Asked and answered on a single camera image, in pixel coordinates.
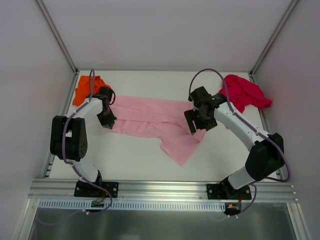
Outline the light pink t shirt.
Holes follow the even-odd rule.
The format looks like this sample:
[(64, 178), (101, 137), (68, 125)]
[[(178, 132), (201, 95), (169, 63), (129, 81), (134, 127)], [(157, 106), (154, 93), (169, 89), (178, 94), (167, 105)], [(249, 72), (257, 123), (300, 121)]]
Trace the light pink t shirt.
[(116, 120), (115, 133), (139, 138), (160, 139), (160, 148), (180, 166), (192, 157), (206, 131), (191, 134), (184, 112), (188, 101), (118, 96), (110, 109)]

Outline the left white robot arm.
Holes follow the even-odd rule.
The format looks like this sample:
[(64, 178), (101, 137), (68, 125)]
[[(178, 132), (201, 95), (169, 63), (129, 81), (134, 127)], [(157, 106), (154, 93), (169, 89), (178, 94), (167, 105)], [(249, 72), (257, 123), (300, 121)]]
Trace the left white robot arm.
[(111, 130), (117, 119), (111, 110), (115, 99), (115, 92), (103, 86), (98, 93), (85, 98), (84, 103), (69, 116), (56, 115), (52, 119), (50, 153), (72, 167), (78, 182), (93, 197), (102, 193), (103, 181), (100, 171), (89, 159), (87, 125), (94, 123)]

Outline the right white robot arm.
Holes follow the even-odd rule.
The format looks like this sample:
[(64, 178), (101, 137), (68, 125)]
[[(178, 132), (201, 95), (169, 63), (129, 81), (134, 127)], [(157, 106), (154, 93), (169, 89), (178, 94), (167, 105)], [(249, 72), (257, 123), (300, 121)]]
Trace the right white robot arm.
[(209, 131), (218, 123), (227, 127), (247, 148), (249, 154), (242, 168), (223, 179), (208, 197), (231, 200), (249, 184), (267, 178), (285, 165), (284, 140), (278, 134), (267, 131), (249, 122), (222, 93), (211, 95), (201, 86), (188, 97), (193, 108), (184, 112), (190, 133)]

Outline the orange t shirt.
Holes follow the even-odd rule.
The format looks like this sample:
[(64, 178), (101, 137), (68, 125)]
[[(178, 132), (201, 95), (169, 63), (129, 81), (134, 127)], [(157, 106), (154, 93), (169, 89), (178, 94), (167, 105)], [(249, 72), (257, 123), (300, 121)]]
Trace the orange t shirt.
[[(102, 87), (108, 87), (111, 89), (111, 86), (106, 84), (99, 75), (95, 76), (93, 93), (98, 94)], [(82, 105), (86, 97), (90, 94), (89, 76), (82, 75), (79, 79), (77, 87), (75, 88), (75, 97), (72, 101), (72, 104), (77, 107)]]

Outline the magenta t shirt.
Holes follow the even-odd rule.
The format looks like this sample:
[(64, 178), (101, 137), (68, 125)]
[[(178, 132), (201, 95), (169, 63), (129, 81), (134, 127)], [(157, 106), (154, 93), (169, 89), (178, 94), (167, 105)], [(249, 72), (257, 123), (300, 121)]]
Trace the magenta t shirt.
[(234, 74), (227, 75), (224, 80), (227, 88), (222, 86), (218, 93), (226, 96), (227, 89), (230, 102), (240, 113), (243, 113), (249, 105), (261, 110), (271, 107), (272, 100), (265, 97), (258, 85)]

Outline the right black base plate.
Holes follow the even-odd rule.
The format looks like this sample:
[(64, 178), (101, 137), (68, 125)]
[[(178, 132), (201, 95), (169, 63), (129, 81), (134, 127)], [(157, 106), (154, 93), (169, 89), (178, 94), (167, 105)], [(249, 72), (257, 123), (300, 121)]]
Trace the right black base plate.
[(233, 189), (220, 183), (206, 184), (206, 193), (209, 200), (251, 200), (252, 194), (248, 185)]

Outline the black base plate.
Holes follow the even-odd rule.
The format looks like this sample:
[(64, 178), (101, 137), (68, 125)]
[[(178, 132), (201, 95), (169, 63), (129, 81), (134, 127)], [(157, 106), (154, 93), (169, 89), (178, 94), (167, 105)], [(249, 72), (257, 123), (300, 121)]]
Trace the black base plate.
[(206, 193), (209, 200), (251, 200), (252, 194), (248, 185), (233, 189), (220, 183), (206, 184)]
[(110, 193), (112, 198), (117, 198), (118, 188), (119, 183), (115, 181), (102, 181), (99, 188), (86, 182), (77, 181), (73, 195), (78, 198), (98, 198), (104, 193), (105, 197), (109, 198), (109, 195), (102, 190), (105, 189)]

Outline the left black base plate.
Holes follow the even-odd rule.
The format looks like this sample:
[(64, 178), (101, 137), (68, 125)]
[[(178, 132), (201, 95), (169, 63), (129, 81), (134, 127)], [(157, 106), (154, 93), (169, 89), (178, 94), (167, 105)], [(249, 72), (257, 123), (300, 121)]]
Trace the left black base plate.
[(117, 198), (118, 188), (119, 183), (115, 181), (102, 181), (99, 188), (86, 182), (77, 181), (73, 195), (78, 198), (98, 198), (104, 193), (105, 197), (109, 198), (109, 195), (102, 190), (105, 189), (110, 193), (112, 198)]

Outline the aluminium mounting rail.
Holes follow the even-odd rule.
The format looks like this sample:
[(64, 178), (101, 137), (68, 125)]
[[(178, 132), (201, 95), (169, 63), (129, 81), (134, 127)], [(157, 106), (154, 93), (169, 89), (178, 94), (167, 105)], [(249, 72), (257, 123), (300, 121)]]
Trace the aluminium mounting rail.
[[(116, 193), (117, 200), (136, 201), (218, 201), (205, 181), (139, 181), (116, 180), (117, 185), (106, 187)], [(79, 191), (75, 179), (34, 179), (27, 194), (29, 199), (71, 199)], [(247, 193), (258, 203), (298, 203), (299, 195), (291, 183), (258, 182)]]

